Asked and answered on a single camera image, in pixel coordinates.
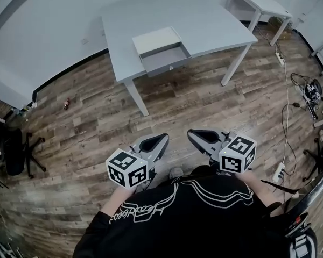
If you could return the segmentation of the black office chair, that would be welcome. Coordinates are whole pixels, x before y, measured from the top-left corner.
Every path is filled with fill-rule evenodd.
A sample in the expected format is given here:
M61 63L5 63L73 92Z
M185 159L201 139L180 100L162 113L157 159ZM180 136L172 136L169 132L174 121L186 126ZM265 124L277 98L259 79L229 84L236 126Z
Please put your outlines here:
M311 176L315 173L316 170L318 171L318 174L323 172L323 145L322 146L320 145L319 138L315 138L314 142L317 144L317 153L316 154L314 154L313 152L311 152L308 149L305 149L303 151L304 155L307 155L307 154L310 155L315 161L315 165L314 165L313 169L311 170L310 174L307 177L303 177L303 179L302 179L303 182L308 181L311 178Z
M35 143L30 145L29 139L31 137L32 133L27 132L23 142L23 133L17 128L8 130L3 138L3 161L9 176L20 175L24 170L24 166L26 166L28 177L30 179L34 178L30 169L31 161L43 172L46 172L46 167L41 165L32 154L35 147L45 142L45 138L39 137Z

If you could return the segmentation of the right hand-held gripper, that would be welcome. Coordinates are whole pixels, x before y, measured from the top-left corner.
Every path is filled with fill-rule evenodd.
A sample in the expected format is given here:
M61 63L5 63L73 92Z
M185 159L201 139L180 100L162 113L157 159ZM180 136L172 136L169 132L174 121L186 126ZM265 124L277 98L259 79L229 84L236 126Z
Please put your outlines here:
M217 131L190 129L187 136L202 154L219 164L220 171L243 174L256 158L257 142L244 134L229 132L224 138Z

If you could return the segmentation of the person's right forearm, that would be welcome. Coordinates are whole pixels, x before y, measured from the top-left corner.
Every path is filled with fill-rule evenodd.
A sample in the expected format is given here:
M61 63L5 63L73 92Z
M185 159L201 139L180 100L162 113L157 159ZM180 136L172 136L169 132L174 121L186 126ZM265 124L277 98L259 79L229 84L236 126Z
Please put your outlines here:
M278 202L268 186L256 177L252 171L246 171L244 174L241 174L240 179L253 190L266 207Z

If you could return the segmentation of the grey drawer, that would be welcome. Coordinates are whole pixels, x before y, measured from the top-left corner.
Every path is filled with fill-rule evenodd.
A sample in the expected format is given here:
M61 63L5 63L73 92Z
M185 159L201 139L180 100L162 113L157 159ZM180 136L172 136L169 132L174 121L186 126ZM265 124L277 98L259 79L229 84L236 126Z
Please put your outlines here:
M148 77L181 67L192 58L182 42L153 49L139 56Z

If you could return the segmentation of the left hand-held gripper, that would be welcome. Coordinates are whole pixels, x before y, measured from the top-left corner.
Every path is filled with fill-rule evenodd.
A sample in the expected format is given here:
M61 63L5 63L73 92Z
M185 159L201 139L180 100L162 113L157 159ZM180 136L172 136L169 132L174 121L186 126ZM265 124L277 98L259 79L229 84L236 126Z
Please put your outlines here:
M131 150L117 149L106 159L109 179L125 189L151 182L156 176L151 162L161 159L168 143L167 133L149 134L138 138L136 146L139 151L145 151L147 160L140 155L136 156Z

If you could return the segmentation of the person's black printed shirt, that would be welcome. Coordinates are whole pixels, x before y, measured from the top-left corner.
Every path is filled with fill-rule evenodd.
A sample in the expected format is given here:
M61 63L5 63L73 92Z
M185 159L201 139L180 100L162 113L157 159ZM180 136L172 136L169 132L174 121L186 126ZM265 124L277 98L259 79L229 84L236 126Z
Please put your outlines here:
M288 258L285 236L267 224L270 206L240 175L200 166L135 191L112 217L95 215L72 258Z

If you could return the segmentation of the black backpack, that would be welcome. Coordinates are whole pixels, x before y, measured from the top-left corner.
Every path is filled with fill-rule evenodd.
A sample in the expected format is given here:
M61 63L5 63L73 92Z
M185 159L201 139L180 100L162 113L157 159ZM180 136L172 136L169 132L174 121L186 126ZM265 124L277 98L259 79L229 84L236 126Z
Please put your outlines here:
M306 210L323 192L323 172L283 204L288 227L285 237L289 243L288 258L317 258L317 237L307 221Z

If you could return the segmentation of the small white table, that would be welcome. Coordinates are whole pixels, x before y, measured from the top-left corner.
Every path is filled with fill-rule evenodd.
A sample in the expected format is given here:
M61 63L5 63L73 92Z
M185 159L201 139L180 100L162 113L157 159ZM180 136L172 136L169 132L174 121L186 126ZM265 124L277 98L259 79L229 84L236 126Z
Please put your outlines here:
M233 0L226 1L226 9L230 11L231 3ZM292 19L292 14L290 14L283 6L281 6L275 0L243 0L245 1L250 7L252 7L255 12L252 17L252 20L249 24L248 30L253 32L254 28L257 26L260 18L262 15L268 15L270 17L278 17L282 18L283 22L274 35L274 37L269 41L270 46L273 46L277 40L279 39L281 33L285 30L288 23Z

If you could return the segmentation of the person's left forearm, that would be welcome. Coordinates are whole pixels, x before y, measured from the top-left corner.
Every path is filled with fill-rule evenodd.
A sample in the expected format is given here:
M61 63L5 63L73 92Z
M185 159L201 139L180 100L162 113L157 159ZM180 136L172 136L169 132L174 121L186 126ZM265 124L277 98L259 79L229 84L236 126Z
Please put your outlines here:
M117 187L109 200L101 207L100 212L112 217L120 206L135 193L136 188Z

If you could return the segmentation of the large white table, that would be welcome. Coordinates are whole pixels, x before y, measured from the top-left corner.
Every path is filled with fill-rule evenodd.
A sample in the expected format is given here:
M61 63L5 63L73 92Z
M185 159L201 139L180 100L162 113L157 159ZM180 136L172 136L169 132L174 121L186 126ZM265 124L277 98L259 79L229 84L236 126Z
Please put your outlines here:
M148 110L134 79L146 74L140 54L182 42L191 59L239 47L226 85L256 37L214 0L120 0L105 6L102 21L116 81L123 83L141 113Z

